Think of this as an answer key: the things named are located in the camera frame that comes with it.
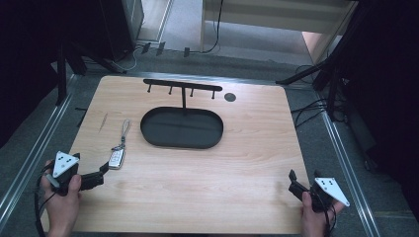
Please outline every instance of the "gray floor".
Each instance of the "gray floor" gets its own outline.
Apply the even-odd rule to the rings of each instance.
[[[172,9],[183,9],[181,5],[176,4],[186,2],[191,3],[191,1],[186,0],[174,0]],[[174,48],[172,49],[182,49],[185,46],[193,45],[192,42],[185,42],[185,40],[191,38],[186,37],[183,32],[173,30],[170,27],[170,24],[174,23],[173,18],[171,18],[173,15],[175,13],[171,12],[168,25],[162,36],[167,41],[167,47],[173,46]],[[212,23],[208,23],[208,25],[207,30],[210,29]],[[240,32],[242,30],[242,28],[237,28],[236,31]],[[221,50],[219,52],[222,52],[229,46],[231,51],[227,55],[191,54],[189,57],[184,57],[182,52],[165,51],[162,55],[156,56],[155,50],[150,50],[146,54],[140,54],[137,51],[135,54],[137,58],[136,66],[127,72],[127,76],[143,75],[141,73],[144,72],[159,72],[176,74],[178,77],[189,75],[188,77],[194,77],[195,79],[201,75],[211,77],[215,81],[231,81],[233,79],[230,78],[235,78],[234,81],[239,83],[274,85],[275,80],[286,79],[294,75],[300,65],[309,64],[309,56],[302,44],[302,36],[295,32],[290,32],[290,34],[292,36],[286,38],[293,40],[285,40],[284,43],[278,42],[278,45],[273,45],[273,42],[271,42],[271,47],[280,48],[278,55],[275,55],[275,57],[270,53],[263,52],[269,51],[270,47],[268,44],[260,47],[260,43],[252,44],[250,40],[244,42],[242,47],[240,47],[234,43],[237,40],[237,35],[232,35],[234,38],[230,39],[227,35],[222,34],[222,30],[220,30]],[[257,37],[254,37],[252,40],[259,42]],[[255,58],[252,56],[248,58],[243,53],[244,50],[242,48],[250,48],[250,50],[257,48],[260,54],[266,54],[266,57]],[[123,67],[131,67],[134,65],[134,61],[132,57],[128,57],[118,62],[118,64]],[[89,63],[88,67],[86,76],[74,80],[74,93],[71,94],[71,101],[56,131],[47,141],[45,149],[41,151],[41,159],[36,164],[36,171],[41,168],[45,160],[53,158],[57,150],[66,152],[70,149],[78,130],[77,123],[83,117],[83,113],[76,111],[75,108],[88,108],[100,79],[109,74],[109,72],[97,64]],[[308,84],[303,82],[297,82],[295,85],[287,87],[286,91],[292,110],[302,108],[318,99],[318,95],[310,89]],[[55,99],[56,90],[52,91],[40,103],[37,109],[15,132],[10,141],[0,149],[0,161],[4,164],[0,167],[0,176],[2,178],[0,195],[2,197],[9,191],[8,188],[13,185],[12,183],[20,171],[20,167],[31,154],[31,149],[42,133],[49,116],[55,109]],[[310,114],[303,115],[301,119],[308,117],[310,117]],[[324,116],[319,116],[296,130],[309,178],[312,180],[312,174],[315,169],[321,170],[324,175],[335,177],[352,204],[351,207],[346,208],[340,214],[335,236],[371,236],[362,223],[360,207],[355,205],[357,196],[351,192],[350,186],[352,184],[348,182],[341,168],[341,162],[336,153],[335,144],[330,138],[325,118]],[[350,159],[351,167],[355,171],[363,195],[368,201],[368,205],[377,222],[377,229],[380,235],[419,236],[419,225],[401,194],[399,184],[386,174],[373,174],[367,171],[364,168],[363,153],[355,142],[350,128],[344,123],[335,123],[334,125],[339,131],[343,144],[345,144],[345,151]],[[18,201],[11,206],[14,208],[10,217],[6,216],[9,218],[2,229],[1,236],[37,236],[33,212],[33,188],[37,175],[35,173],[32,174],[30,171],[24,172],[28,172],[30,178],[28,183],[25,184],[26,188],[21,193]],[[116,234],[76,233],[74,236],[116,236]]]
[[[165,48],[191,51],[201,49],[202,1],[173,0],[162,38]],[[213,7],[217,16],[218,6]],[[216,42],[217,22],[206,21],[204,49]],[[295,65],[312,64],[301,32],[220,23],[217,47],[210,53],[218,56],[275,61]]]

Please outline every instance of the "hand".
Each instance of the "hand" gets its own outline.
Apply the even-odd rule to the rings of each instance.
[[[338,214],[345,205],[336,201],[333,203],[336,214]],[[335,214],[332,209],[329,208],[327,211],[329,215],[330,223],[333,223]],[[302,193],[302,237],[323,237],[326,231],[326,216],[324,212],[316,213],[312,209],[312,200],[309,192]]]
[[[42,176],[42,188],[45,191],[43,199],[47,200],[54,192],[51,189],[49,180]],[[81,194],[81,176],[75,175],[71,178],[68,185],[68,194],[65,197],[60,195],[53,196],[45,204],[49,218],[48,237],[51,236],[70,236],[77,219]]]

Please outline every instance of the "black handheld device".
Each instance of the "black handheld device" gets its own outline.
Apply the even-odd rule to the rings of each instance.
[[[57,162],[57,160],[61,160],[64,159],[65,162],[65,158],[67,157],[72,157],[76,160],[76,162],[70,163],[68,164],[69,167],[67,170],[65,170],[65,172],[62,173],[58,173],[56,172],[56,170],[54,169],[55,167],[55,163]],[[58,194],[60,196],[67,196],[68,194],[68,186],[70,184],[71,178],[77,174],[78,172],[78,167],[79,164],[77,163],[77,161],[80,159],[80,154],[74,154],[73,156],[69,156],[66,154],[63,154],[62,152],[58,152],[57,153],[57,157],[52,160],[48,165],[46,165],[45,167],[42,168],[40,176],[37,180],[37,188],[35,190],[35,215],[36,215],[36,227],[38,230],[38,233],[41,237],[45,236],[44,232],[43,232],[43,228],[42,228],[42,223],[41,223],[41,211],[43,206],[46,204],[46,202],[52,198],[54,195]],[[49,170],[49,169],[54,169],[52,171],[52,175],[51,174],[46,174],[45,171]],[[94,172],[91,174],[87,174],[87,175],[82,175],[81,176],[81,187],[80,187],[80,191],[84,191],[84,190],[91,190],[97,186],[103,185],[104,184],[104,175],[105,173],[107,173],[109,170],[109,165],[108,162],[105,163],[105,165],[103,165],[102,167],[99,168],[98,172]],[[41,179],[42,176],[46,176],[46,178],[49,180],[50,185],[51,185],[51,189],[53,191],[53,195],[51,197],[49,197],[47,200],[45,200],[42,205],[40,206],[40,185],[41,185]]]
[[[314,172],[314,176],[315,178],[320,178],[320,173],[316,171]],[[310,189],[307,189],[296,180],[296,174],[294,170],[290,170],[289,177],[291,180],[289,191],[301,201],[302,193],[309,192],[311,195],[312,209],[314,212],[323,212],[330,207],[333,197],[323,191],[317,185],[317,183],[313,182],[313,185],[310,187]]]

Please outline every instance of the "black cable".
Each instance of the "black cable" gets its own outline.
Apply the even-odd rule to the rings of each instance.
[[[217,36],[218,35],[218,30],[217,30],[217,27],[215,26],[215,21],[214,20],[212,20],[212,29],[215,32],[215,35]],[[220,51],[220,50],[221,50],[221,45],[218,43],[218,51]]]
[[[41,174],[37,179],[37,186],[36,189],[34,190],[34,207],[35,207],[35,217],[36,217],[36,221],[35,221],[35,226],[38,230],[38,234],[43,237],[45,236],[45,233],[43,231],[42,228],[42,223],[41,223],[41,210],[43,208],[43,206],[46,204],[47,201],[49,201],[55,194],[53,194],[51,197],[49,197],[46,201],[43,202],[43,204],[40,207],[40,187],[41,187],[41,180],[42,180],[42,176],[43,173],[49,169],[51,169],[55,164],[55,160],[52,160],[49,164],[47,164],[46,166],[44,166],[41,170]]]
[[[335,228],[336,222],[338,221],[338,215],[336,214],[336,209],[335,206],[332,204],[332,211],[333,211],[333,217],[334,217],[334,221],[333,221],[333,226],[330,230],[330,232],[332,232],[332,230]]]
[[[43,208],[43,206],[51,199],[51,198],[53,198],[54,196],[56,195],[56,193],[53,193],[51,196],[49,196],[49,198],[47,198],[42,204],[41,204],[41,206],[40,206],[40,213],[41,213],[41,210],[42,210],[42,208]]]
[[[313,190],[312,192],[317,196],[318,200],[320,200],[321,206],[323,207],[323,212],[326,218],[326,233],[324,233],[324,236],[329,237],[330,236],[330,219],[329,219],[328,207],[324,205],[323,200],[321,199],[320,195],[317,193],[316,190]]]
[[[326,104],[314,105],[315,103],[319,103],[319,102],[322,102],[322,101],[327,101],[327,99],[316,100],[316,101],[310,103],[309,105],[307,105],[307,106],[305,106],[305,107],[303,107],[301,109],[297,109],[297,110],[291,111],[292,114],[298,113],[297,116],[296,116],[296,118],[295,118],[295,120],[294,120],[294,127],[297,128],[297,127],[303,125],[304,123],[310,121],[311,119],[316,118],[322,112],[325,112],[326,109],[327,109],[327,105]],[[316,113],[314,116],[311,116],[310,118],[307,118],[303,122],[298,123],[298,120],[299,120],[300,116],[302,115],[302,113],[307,112],[307,111],[313,111],[313,110],[320,110],[320,112]],[[335,106],[335,111],[336,112],[341,112],[341,113],[344,114],[344,108],[342,106]],[[343,121],[346,121],[346,120],[345,119],[336,119],[336,121],[343,122]]]
[[[221,20],[221,12],[222,12],[222,3],[223,2],[224,1],[221,0],[221,4],[219,5],[218,21],[217,21],[217,24],[216,24],[216,41],[215,41],[215,44],[213,45],[213,47],[210,50],[206,50],[206,51],[203,51],[201,53],[209,53],[209,52],[211,52],[216,47],[216,45],[218,44],[218,39],[219,39],[219,21]]]
[[[217,24],[216,24],[216,40],[215,40],[215,44],[209,50],[206,50],[206,51],[190,51],[190,53],[209,53],[209,52],[212,52],[212,50],[218,45],[218,40],[219,40],[219,22],[221,20],[221,12],[222,12],[222,3],[223,2],[224,1],[221,0],[221,4],[219,5],[218,20],[217,20]],[[145,45],[138,44],[135,47],[135,50],[137,50],[139,48],[144,48],[144,47],[145,47]],[[150,47],[149,49],[159,50],[159,48],[156,48],[156,47]],[[176,50],[176,49],[163,49],[163,51],[184,52],[183,50]]]

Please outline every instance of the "wooden table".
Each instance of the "wooden table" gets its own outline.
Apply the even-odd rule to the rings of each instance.
[[[196,82],[223,88],[214,100],[209,91],[187,97],[187,107],[223,120],[220,143],[205,150],[156,147],[141,134],[149,110],[182,107],[180,88],[168,95],[168,87],[153,86],[147,93],[142,78],[102,79],[70,153],[81,153],[80,174],[97,171],[130,119],[126,158],[103,186],[83,192],[75,231],[299,233],[301,203],[288,191],[290,169],[305,186],[308,181],[285,90]],[[227,102],[226,93],[236,101]],[[47,230],[46,211],[42,223]]]

